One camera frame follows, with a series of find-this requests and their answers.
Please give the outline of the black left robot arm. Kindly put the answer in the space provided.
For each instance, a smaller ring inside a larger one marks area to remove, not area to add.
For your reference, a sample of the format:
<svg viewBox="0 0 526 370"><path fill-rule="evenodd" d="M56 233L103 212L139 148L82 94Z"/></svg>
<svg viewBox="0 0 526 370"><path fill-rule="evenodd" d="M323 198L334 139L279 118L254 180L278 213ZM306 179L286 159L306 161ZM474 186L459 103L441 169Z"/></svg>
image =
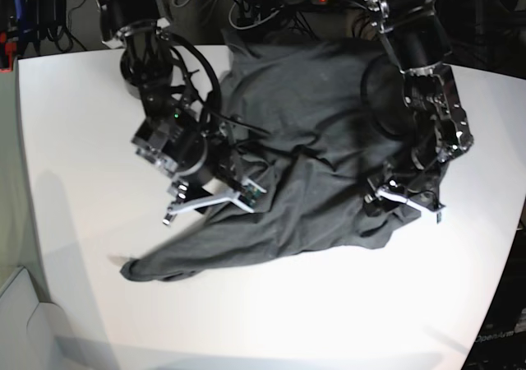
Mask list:
<svg viewBox="0 0 526 370"><path fill-rule="evenodd" d="M462 107L451 65L450 42L436 14L436 0L363 0L385 54L403 79L403 102L413 124L393 133L373 117L384 137L404 143L367 180L364 206L369 215L408 206L439 215L440 184L451 161L465 155L474 139Z"/></svg>

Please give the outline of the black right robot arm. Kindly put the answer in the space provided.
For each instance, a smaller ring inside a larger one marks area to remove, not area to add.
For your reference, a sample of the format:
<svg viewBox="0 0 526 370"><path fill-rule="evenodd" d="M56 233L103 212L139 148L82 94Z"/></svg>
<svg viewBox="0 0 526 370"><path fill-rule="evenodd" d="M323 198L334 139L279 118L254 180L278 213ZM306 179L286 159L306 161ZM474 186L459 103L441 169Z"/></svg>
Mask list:
<svg viewBox="0 0 526 370"><path fill-rule="evenodd" d="M170 179L177 203L209 198L205 185L214 179L242 194L219 79L196 47L169 30L171 16L159 9L167 0L95 1L103 42L122 49L122 78L145 114L132 138L136 153Z"/></svg>

